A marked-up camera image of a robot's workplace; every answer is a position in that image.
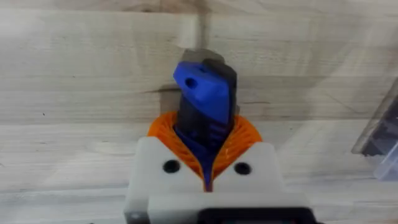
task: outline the wooden table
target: wooden table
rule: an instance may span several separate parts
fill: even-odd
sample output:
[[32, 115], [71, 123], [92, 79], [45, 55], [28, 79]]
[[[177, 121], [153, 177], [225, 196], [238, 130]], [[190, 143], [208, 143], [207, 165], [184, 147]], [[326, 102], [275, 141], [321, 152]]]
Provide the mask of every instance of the wooden table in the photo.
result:
[[[398, 3], [207, 1], [208, 49], [326, 223], [398, 223], [398, 184], [352, 154], [396, 80]], [[122, 223], [134, 145], [175, 108], [180, 1], [0, 2], [0, 223]]]

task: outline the white plastic housing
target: white plastic housing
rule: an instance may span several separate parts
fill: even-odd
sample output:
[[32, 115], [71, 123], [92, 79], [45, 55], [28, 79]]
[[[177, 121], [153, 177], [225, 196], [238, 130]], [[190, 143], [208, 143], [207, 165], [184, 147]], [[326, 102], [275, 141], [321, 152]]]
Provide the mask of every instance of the white plastic housing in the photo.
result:
[[[180, 161], [180, 170], [164, 172], [166, 161]], [[234, 165], [251, 166], [249, 175]], [[138, 142], [124, 214], [130, 223], [196, 223], [204, 208], [307, 207], [302, 194], [284, 192], [274, 147], [257, 142], [213, 181], [213, 192], [156, 137]]]

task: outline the wood grain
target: wood grain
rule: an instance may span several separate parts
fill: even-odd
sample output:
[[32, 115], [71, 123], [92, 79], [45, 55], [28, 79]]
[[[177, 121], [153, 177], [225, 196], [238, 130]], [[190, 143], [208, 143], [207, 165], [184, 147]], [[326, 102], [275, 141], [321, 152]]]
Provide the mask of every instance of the wood grain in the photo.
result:
[[[121, 223], [134, 145], [176, 106], [172, 72], [195, 16], [5, 2], [0, 222]], [[396, 184], [377, 182], [374, 164], [350, 153], [396, 80], [398, 19], [376, 13], [394, 3], [367, 16], [338, 3], [211, 15], [208, 48], [239, 73], [241, 114], [276, 146], [287, 187], [305, 192], [321, 221], [394, 223]]]
[[[44, 124], [155, 118], [168, 103], [158, 90], [174, 83], [181, 24], [191, 17], [2, 10], [0, 18], [0, 123]], [[213, 16], [208, 48], [239, 73], [244, 116], [370, 119], [396, 79], [395, 26]]]
[[0, 8], [193, 13], [198, 12], [198, 1], [205, 5], [206, 12], [217, 14], [398, 15], [398, 3], [391, 0], [2, 0]]

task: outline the blue plastic piece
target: blue plastic piece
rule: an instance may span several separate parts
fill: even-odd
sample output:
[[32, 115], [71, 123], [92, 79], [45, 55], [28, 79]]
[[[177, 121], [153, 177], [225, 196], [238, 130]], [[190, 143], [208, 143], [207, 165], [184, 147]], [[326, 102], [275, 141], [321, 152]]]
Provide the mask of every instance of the blue plastic piece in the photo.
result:
[[196, 62], [180, 62], [174, 79], [196, 109], [215, 121], [228, 123], [231, 105], [225, 80]]
[[198, 159], [201, 169], [203, 171], [203, 178], [205, 186], [208, 189], [211, 183], [211, 171], [213, 169], [213, 162], [217, 153], [212, 153], [206, 150], [201, 144], [192, 141], [190, 138], [183, 135], [179, 130], [174, 129], [175, 133], [179, 136], [182, 142], [191, 150], [192, 154]]
[[230, 89], [225, 79], [213, 73], [202, 63], [180, 62], [175, 69], [174, 79], [180, 86], [183, 97], [192, 104], [195, 110], [209, 118], [205, 121], [208, 122], [211, 129], [209, 142], [206, 142], [207, 147], [202, 145], [204, 143], [201, 144], [193, 140], [197, 134], [195, 127], [185, 134], [174, 127], [176, 134], [201, 164], [205, 185], [209, 189], [218, 147], [228, 135], [225, 128], [217, 127], [213, 122], [216, 121], [223, 125], [231, 122]]

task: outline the black screw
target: black screw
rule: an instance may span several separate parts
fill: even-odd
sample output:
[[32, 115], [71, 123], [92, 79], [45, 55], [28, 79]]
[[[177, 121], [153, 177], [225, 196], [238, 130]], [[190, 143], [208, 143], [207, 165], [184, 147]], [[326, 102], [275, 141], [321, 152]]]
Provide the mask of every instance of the black screw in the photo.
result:
[[180, 170], [180, 163], [175, 159], [171, 159], [163, 164], [163, 170], [168, 174], [173, 174]]
[[240, 175], [249, 175], [251, 173], [250, 165], [245, 162], [239, 162], [235, 164], [234, 170], [237, 174]]

